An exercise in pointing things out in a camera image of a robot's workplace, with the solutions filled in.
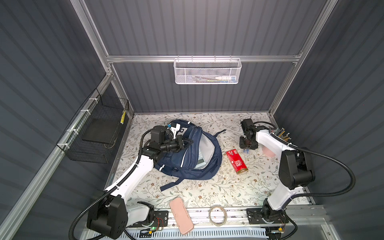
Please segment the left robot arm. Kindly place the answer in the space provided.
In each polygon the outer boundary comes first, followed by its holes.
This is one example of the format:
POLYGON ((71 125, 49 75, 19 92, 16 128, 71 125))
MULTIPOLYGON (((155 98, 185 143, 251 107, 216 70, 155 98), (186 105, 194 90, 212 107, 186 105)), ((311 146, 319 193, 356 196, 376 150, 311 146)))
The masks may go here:
POLYGON ((105 189, 105 193, 95 200, 87 217, 87 228, 99 233, 98 239, 107 236, 117 239, 126 227, 136 223, 150 226, 155 218, 155 210, 151 204, 138 202, 127 207, 127 201, 140 181, 149 173, 166 153, 178 153, 187 149, 193 140, 173 133, 165 126, 155 126, 146 131, 151 138, 147 143, 140 140, 136 161, 105 189))

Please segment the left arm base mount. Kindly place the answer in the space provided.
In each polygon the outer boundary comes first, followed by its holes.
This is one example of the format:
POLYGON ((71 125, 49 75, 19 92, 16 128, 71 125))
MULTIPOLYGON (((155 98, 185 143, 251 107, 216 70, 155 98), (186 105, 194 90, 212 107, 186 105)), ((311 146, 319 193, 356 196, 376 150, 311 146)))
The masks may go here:
POLYGON ((150 221, 138 222, 130 225, 130 228, 167 227, 169 211, 154 211, 154 218, 150 221))

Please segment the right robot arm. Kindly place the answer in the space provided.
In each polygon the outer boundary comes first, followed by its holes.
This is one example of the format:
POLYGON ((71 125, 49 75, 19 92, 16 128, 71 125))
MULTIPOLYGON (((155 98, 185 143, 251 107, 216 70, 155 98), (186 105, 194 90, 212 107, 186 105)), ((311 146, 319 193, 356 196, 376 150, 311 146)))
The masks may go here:
POLYGON ((262 145, 280 161, 280 183, 265 199, 263 211, 281 212, 295 195, 302 193, 303 188, 315 180, 312 158, 309 153, 276 136, 268 127, 256 126, 252 119, 241 121, 241 127, 244 136, 240 137, 240 148, 255 150, 262 145))

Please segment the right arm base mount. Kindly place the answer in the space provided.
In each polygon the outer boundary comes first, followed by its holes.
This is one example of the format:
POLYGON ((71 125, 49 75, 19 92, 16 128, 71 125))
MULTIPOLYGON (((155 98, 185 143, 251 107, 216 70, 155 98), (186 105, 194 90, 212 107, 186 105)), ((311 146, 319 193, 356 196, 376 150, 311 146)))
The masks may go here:
POLYGON ((246 209, 249 224, 286 224, 289 222, 282 210, 274 211, 269 208, 248 208, 246 209))

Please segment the light blue calculator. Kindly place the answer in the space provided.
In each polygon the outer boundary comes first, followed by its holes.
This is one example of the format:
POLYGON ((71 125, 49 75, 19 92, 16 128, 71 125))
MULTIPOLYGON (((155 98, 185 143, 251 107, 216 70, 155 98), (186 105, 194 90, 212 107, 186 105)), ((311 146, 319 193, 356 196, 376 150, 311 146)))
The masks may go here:
POLYGON ((211 156, 207 153, 199 151, 198 161, 195 169, 200 170, 204 169, 210 162, 211 156))

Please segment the navy blue student backpack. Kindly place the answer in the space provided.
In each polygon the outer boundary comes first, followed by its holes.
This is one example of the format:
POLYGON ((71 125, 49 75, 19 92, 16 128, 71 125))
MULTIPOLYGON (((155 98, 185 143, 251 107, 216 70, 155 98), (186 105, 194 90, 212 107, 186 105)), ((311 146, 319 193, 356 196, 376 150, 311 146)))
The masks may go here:
POLYGON ((155 169, 165 175, 177 177, 175 182, 168 183, 160 190, 163 192, 180 184, 183 180, 209 180, 218 172, 223 159, 222 149, 217 137, 225 130, 212 135, 203 131, 201 127, 186 120, 173 120, 168 128, 175 135, 182 135, 191 139, 194 143, 186 150, 179 153, 166 153, 157 161, 155 169), (195 169, 198 161, 199 151, 211 156, 210 162, 204 169, 195 169))

